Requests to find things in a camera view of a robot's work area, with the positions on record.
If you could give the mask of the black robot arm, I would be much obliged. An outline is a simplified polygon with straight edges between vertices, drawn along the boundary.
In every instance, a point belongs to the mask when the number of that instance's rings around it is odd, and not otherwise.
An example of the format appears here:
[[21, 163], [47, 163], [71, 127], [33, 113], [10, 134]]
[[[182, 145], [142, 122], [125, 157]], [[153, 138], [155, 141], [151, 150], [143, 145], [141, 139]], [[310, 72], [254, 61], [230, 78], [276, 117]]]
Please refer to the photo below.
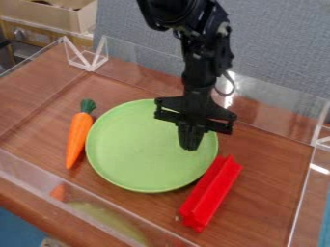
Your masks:
[[182, 96], [155, 99], [155, 118], [176, 123], [180, 145], [200, 148], [205, 133], [230, 134], [238, 115], [212, 99], [217, 78], [229, 75], [229, 15], [217, 0], [137, 0], [150, 28], [173, 32], [181, 40], [185, 70]]

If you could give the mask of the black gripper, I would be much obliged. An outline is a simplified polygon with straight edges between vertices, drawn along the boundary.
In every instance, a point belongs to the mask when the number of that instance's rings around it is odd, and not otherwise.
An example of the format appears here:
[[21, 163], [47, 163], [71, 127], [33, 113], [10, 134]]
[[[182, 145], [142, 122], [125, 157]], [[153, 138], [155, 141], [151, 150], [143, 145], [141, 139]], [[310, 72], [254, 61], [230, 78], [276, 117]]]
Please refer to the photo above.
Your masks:
[[214, 102], [210, 93], [186, 92], [184, 96], [159, 97], [155, 103], [155, 118], [176, 123], [186, 151], [200, 148], [208, 131], [233, 133], [238, 115]]

